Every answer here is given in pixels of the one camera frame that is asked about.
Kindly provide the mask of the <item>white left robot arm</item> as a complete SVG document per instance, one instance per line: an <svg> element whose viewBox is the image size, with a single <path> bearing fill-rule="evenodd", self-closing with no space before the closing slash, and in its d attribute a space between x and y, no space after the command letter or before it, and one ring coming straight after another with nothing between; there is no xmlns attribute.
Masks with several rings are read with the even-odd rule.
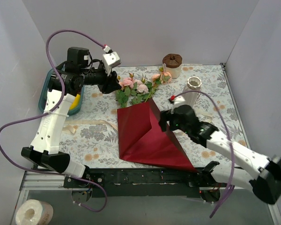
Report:
<svg viewBox="0 0 281 225"><path fill-rule="evenodd" d="M98 68L92 67L99 62ZM21 156L53 172L74 177L79 187L90 183L89 168L71 160L59 150L59 140L70 106L85 85L96 85L103 94L121 89L117 73L112 69L120 65L119 55L106 50L102 60L92 59L86 48L70 47L67 60L56 66L47 86L45 116L41 119L35 138L24 147Z"/></svg>

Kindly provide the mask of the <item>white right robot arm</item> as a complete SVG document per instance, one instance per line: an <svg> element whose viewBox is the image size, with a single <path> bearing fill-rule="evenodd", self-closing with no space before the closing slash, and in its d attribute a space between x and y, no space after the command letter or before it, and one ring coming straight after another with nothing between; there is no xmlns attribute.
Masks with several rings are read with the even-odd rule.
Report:
<svg viewBox="0 0 281 225"><path fill-rule="evenodd" d="M274 205L281 196L281 157L268 157L254 152L228 137L211 123L200 121L189 105L180 105L160 113L163 132L181 130L196 144L215 151L239 168L230 176L230 168L207 166L203 182L207 186L227 183L252 191L261 201Z"/></svg>

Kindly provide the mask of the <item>pink rose stem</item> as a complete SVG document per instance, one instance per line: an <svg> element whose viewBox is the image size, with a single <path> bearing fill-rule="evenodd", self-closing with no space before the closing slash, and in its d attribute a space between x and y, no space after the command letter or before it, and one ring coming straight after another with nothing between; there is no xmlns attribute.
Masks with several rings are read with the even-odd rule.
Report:
<svg viewBox="0 0 281 225"><path fill-rule="evenodd" d="M121 79L118 75L118 80L121 88L115 91L115 98L120 108L127 107L128 99L132 95L131 91L136 90L134 73L129 73L129 76Z"/></svg>
<svg viewBox="0 0 281 225"><path fill-rule="evenodd" d="M130 104L132 105L147 102L155 93L155 86L146 79L135 79L129 87L131 90L130 96L132 97Z"/></svg>

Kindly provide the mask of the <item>peach rose stem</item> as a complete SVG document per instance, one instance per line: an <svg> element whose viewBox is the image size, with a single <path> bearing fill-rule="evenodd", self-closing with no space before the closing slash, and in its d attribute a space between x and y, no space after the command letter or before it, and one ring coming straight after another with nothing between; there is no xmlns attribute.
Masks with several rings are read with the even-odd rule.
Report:
<svg viewBox="0 0 281 225"><path fill-rule="evenodd" d="M144 97L144 102L147 102L153 94L155 94L159 86L170 83L171 80L171 74L163 70L160 70L158 74L152 75L151 80L145 81L144 83L148 88L148 94L145 94L146 96Z"/></svg>

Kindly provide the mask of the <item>cream printed ribbon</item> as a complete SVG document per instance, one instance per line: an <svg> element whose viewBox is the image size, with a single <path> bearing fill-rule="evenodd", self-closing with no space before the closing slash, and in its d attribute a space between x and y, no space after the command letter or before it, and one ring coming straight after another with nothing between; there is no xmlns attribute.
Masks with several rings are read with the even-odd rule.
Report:
<svg viewBox="0 0 281 225"><path fill-rule="evenodd" d="M62 133L74 135L77 131L78 125L109 125L114 130L118 131L118 126L106 120L66 120Z"/></svg>

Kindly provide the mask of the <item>red wrapping paper sheet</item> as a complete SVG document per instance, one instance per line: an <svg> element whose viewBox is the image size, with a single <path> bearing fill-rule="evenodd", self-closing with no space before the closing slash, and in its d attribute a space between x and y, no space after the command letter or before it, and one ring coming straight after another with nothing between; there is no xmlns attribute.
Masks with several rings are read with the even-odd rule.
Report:
<svg viewBox="0 0 281 225"><path fill-rule="evenodd" d="M196 173L169 126L162 132L160 110L153 101L117 110L119 158L144 165Z"/></svg>

